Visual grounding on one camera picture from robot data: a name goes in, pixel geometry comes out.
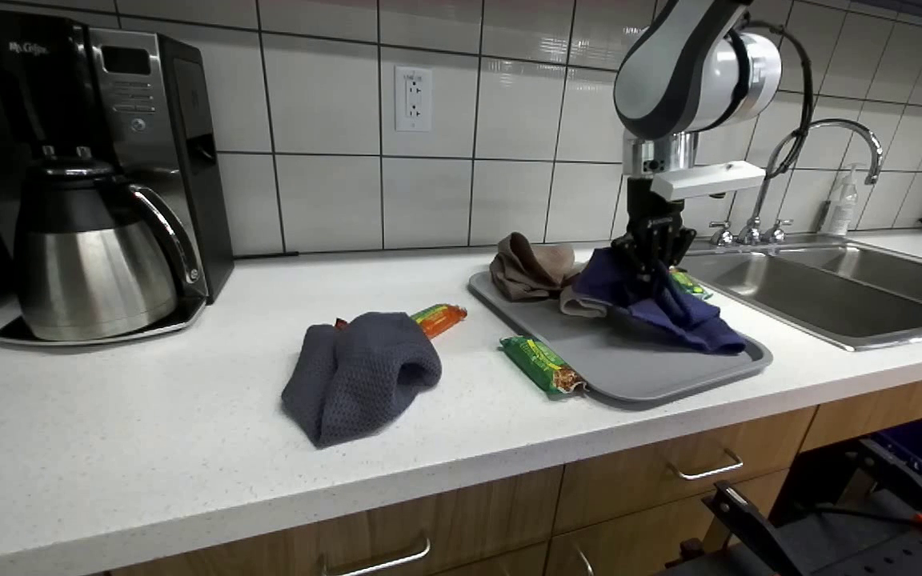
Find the brown cloth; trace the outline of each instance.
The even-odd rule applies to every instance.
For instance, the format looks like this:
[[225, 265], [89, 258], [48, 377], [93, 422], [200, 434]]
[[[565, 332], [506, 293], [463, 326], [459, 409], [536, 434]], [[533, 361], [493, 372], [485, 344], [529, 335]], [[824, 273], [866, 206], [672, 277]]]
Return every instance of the brown cloth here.
[[536, 242], [529, 237], [509, 234], [497, 242], [490, 262], [490, 277], [499, 293], [513, 301], [546, 301], [552, 297], [571, 276], [577, 276], [577, 253], [565, 242]]

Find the white tile wall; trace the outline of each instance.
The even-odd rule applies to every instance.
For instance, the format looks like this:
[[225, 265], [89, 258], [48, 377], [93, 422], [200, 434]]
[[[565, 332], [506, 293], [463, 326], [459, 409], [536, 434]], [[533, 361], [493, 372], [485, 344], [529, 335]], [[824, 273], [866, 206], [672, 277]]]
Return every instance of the white tile wall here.
[[552, 160], [562, 66], [483, 60], [478, 156]]
[[280, 253], [272, 156], [216, 154], [216, 174], [225, 182], [234, 253]]
[[276, 151], [379, 154], [379, 52], [265, 34]]
[[469, 160], [384, 160], [387, 248], [467, 247]]
[[475, 163], [469, 242], [497, 242], [519, 230], [545, 239], [551, 202], [551, 163]]
[[[93, 26], [152, 30], [200, 49], [234, 247], [249, 253], [604, 239], [624, 230], [612, 71], [658, 0], [30, 0]], [[817, 115], [874, 128], [879, 186], [862, 226], [922, 218], [922, 18], [856, 0], [756, 0], [810, 49]], [[397, 131], [393, 73], [432, 77], [432, 131]], [[760, 121], [701, 134], [698, 160], [765, 163], [798, 128], [801, 77]], [[841, 128], [817, 128], [770, 182], [763, 226], [812, 226], [840, 167], [866, 167]], [[736, 230], [756, 188], [704, 199], [685, 222]]]
[[373, 0], [260, 0], [261, 30], [331, 34], [331, 37], [379, 37]]
[[278, 191], [288, 248], [381, 247], [379, 156], [278, 156]]
[[565, 60], [574, 0], [485, 0], [483, 53]]
[[[397, 66], [423, 66], [432, 80], [432, 131], [397, 128]], [[469, 156], [478, 58], [397, 52], [381, 53], [384, 154]]]

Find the kitchen sink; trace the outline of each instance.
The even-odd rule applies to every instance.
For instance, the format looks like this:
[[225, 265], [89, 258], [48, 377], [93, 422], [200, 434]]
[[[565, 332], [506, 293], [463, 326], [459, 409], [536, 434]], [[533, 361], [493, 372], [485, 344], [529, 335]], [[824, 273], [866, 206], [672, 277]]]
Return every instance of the kitchen sink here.
[[856, 242], [812, 242], [687, 253], [682, 265], [704, 285], [841, 349], [922, 338], [922, 262]]

